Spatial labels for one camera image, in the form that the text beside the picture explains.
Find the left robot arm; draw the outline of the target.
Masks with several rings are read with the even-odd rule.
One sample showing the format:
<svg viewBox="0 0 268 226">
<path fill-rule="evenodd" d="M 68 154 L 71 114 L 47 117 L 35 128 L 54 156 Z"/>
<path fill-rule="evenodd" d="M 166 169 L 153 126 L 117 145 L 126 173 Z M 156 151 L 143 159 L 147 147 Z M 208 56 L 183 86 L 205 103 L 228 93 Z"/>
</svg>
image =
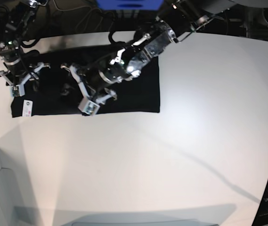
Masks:
<svg viewBox="0 0 268 226">
<path fill-rule="evenodd" d="M 183 33 L 193 33 L 207 25 L 226 8 L 218 0 L 176 0 L 159 12 L 140 35 L 128 42 L 118 42 L 118 49 L 88 66 L 62 64 L 77 82 L 82 104 L 99 106 L 117 98 L 110 86 L 131 81 L 158 57 L 168 45 L 179 42 Z"/>
</svg>

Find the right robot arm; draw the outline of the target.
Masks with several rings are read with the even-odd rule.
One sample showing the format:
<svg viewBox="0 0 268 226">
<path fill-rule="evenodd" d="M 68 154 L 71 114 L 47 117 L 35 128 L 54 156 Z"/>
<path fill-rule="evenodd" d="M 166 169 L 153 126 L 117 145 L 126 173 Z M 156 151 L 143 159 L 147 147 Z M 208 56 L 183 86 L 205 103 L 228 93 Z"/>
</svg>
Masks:
<svg viewBox="0 0 268 226">
<path fill-rule="evenodd" d="M 25 35 L 29 26 L 35 21 L 40 7 L 46 9 L 45 25 L 31 44 L 25 44 Z M 21 0 L 8 13 L 3 33 L 0 35 L 0 58 L 6 68 L 5 71 L 0 71 L 0 78 L 3 78 L 6 84 L 12 88 L 15 96 L 21 95 L 21 87 L 29 81 L 32 81 L 34 89 L 39 86 L 38 66 L 30 67 L 24 61 L 25 58 L 38 54 L 38 51 L 24 53 L 23 49 L 34 47 L 49 23 L 50 6 L 47 0 Z"/>
</svg>

